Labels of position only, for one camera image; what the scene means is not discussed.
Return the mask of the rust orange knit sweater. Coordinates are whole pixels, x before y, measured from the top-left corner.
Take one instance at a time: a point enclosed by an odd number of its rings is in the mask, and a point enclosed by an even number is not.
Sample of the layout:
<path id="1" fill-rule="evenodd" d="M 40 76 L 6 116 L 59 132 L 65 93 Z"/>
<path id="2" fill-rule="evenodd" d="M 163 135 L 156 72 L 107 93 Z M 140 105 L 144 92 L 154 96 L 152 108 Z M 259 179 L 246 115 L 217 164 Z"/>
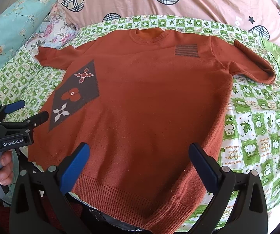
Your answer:
<path id="1" fill-rule="evenodd" d="M 218 156 L 233 77 L 275 80 L 271 65 L 238 41 L 160 28 L 40 47 L 36 59 L 65 75 L 42 108 L 49 120 L 34 130 L 29 160 L 48 168 L 87 143 L 73 192 L 153 233 L 173 233 L 202 201 L 188 148 L 198 143 Z"/>

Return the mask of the teal floral pillow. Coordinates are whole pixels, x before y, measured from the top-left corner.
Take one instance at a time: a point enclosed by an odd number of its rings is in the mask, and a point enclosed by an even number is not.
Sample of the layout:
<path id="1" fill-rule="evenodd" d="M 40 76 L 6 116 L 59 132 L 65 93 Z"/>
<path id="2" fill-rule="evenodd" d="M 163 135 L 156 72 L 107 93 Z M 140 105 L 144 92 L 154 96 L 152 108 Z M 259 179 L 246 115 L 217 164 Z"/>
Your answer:
<path id="1" fill-rule="evenodd" d="M 38 29 L 57 0 L 18 0 L 0 14 L 0 69 Z"/>

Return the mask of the white floral pillow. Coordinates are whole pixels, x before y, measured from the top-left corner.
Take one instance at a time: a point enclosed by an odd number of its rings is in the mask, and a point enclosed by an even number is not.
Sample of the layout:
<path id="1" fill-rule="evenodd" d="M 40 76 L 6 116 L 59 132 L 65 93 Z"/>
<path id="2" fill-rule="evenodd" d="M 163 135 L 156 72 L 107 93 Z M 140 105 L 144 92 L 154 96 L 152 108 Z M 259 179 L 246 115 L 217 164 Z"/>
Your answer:
<path id="1" fill-rule="evenodd" d="M 24 44 L 32 55 L 38 54 L 39 47 L 59 49 L 71 41 L 78 33 L 78 27 L 66 22 L 65 15 L 53 12 L 40 24 L 38 30 Z"/>

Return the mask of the pink heart pattern quilt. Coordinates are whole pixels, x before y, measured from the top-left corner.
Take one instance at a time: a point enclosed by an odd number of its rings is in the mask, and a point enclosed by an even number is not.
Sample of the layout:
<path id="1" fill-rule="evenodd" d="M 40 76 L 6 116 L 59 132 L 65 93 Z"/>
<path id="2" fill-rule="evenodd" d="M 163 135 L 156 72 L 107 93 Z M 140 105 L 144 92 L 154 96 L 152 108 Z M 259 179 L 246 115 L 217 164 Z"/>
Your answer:
<path id="1" fill-rule="evenodd" d="M 57 0 L 54 12 L 77 26 L 137 15 L 175 15 L 226 23 L 280 46 L 280 7 L 274 0 Z"/>

